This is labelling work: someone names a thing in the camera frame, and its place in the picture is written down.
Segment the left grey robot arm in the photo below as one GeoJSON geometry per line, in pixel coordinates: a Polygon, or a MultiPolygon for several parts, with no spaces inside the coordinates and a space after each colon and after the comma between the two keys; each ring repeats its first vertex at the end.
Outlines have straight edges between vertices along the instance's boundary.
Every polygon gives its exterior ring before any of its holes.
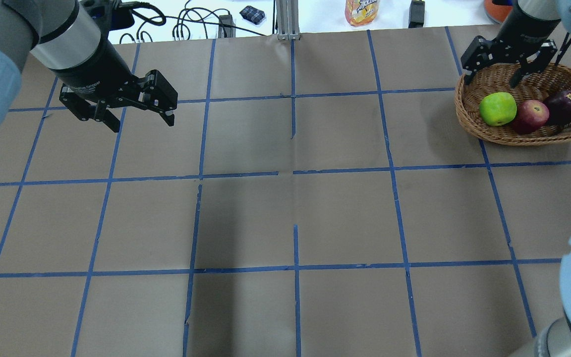
{"type": "Polygon", "coordinates": [[[166,17],[150,3],[121,0],[0,0],[0,125],[22,87],[32,55],[61,80],[59,101],[81,121],[118,133],[114,108],[137,108],[174,125],[177,91],[154,69],[134,75],[108,39],[138,17],[156,26],[166,17]]]}

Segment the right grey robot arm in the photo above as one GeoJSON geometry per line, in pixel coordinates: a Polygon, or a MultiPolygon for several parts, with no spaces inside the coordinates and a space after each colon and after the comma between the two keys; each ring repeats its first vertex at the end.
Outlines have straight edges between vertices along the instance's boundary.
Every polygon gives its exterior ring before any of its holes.
{"type": "MultiPolygon", "coordinates": [[[[512,79],[517,85],[526,75],[548,66],[551,51],[556,48],[548,38],[560,22],[571,34],[571,0],[515,0],[498,36],[491,41],[475,38],[462,55],[462,80],[470,84],[483,68],[518,63],[512,79]]],[[[571,251],[562,258],[559,283],[564,317],[517,350],[515,356],[571,357],[571,251]]]]}

